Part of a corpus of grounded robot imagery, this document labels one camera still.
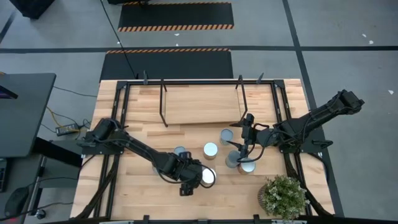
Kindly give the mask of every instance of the green plant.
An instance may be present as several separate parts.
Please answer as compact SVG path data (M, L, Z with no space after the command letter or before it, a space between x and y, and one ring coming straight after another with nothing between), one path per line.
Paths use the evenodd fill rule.
M274 180L260 188L257 199L266 213L281 216L284 220L292 220L300 215L306 203L305 189L300 182L286 176L277 175Z

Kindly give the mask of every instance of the robotic arm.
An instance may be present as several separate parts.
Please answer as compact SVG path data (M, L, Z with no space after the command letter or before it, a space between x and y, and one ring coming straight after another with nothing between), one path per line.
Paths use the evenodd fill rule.
M229 143L238 148L241 152L241 159L248 156L249 145L260 144L263 148L267 146L300 147L308 134L315 128L338 115L355 114L361 110L363 104L364 101L359 100L352 91L342 90L326 104L311 110L301 118L292 118L276 123L273 125L274 128L258 123L252 127L254 116L248 114L242 121L231 124L231 126L243 128L241 137L244 139L244 144ZM265 129L260 131L256 129L257 125L263 126ZM331 141L323 141L322 143L324 143L322 148L333 144Z
M174 153L158 152L144 143L134 139L123 130L121 124L113 119L101 119L93 131L86 135L82 147L109 147L126 148L139 156L147 159L156 167L161 178L163 175L179 182L167 182L181 184L180 195L193 194L193 189L200 185L203 165L197 159L191 158L190 152L183 152L179 156Z

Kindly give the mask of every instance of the concrete floor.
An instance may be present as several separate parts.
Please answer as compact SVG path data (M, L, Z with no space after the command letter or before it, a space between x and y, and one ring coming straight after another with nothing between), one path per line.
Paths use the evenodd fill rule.
M125 47L293 46L282 0L231 2L233 30L119 33L119 36ZM398 45L397 1L289 0L289 4L301 46ZM121 6L105 5L117 26ZM0 29L12 10L8 1L0 1ZM118 47L98 0L55 1L37 21L17 13L0 43L0 50L89 47ZM302 78L294 51L233 50L231 54L235 77L257 78L265 72L264 78ZM303 57L318 106L344 88L366 102L360 113L341 116L323 126L326 138L334 141L329 152L345 216L398 220L395 162L398 52L316 51L303 52ZM0 70L54 72L58 87L95 95L103 60L104 53L0 54ZM54 112L81 123L84 118L91 119L95 99L53 90L49 106ZM67 119L60 122L69 123ZM55 129L48 113L43 124ZM40 129L39 136L76 137L57 138L45 128ZM69 202L73 196L74 189L46 189L40 204ZM26 223L66 220L70 209L71 206L48 208L46 219L28 217Z

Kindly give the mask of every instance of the hazard tape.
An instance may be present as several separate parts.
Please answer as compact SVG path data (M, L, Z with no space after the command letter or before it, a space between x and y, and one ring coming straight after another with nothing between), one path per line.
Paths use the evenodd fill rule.
M215 51L229 51L227 48L204 48L204 49L141 49L141 50L109 50L107 54L119 53L166 53L166 52L215 52Z
M138 2L127 2L123 6L139 4ZM230 2L155 2L148 5L166 5L166 4L231 4Z
M170 31L170 30L220 30L232 29L232 24L215 25L174 25L174 26L138 26L138 27L119 27L119 32L144 32L144 31Z

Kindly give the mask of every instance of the black floor mat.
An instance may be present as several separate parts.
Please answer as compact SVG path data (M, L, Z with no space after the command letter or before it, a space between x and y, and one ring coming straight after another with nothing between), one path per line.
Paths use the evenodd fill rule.
M123 5L118 30L214 30L232 29L233 26L232 6L228 2L160 2L144 7L130 2Z
M146 49L126 50L139 79L146 70L150 79L233 78L229 49ZM101 80L133 80L134 76L122 50L107 52Z

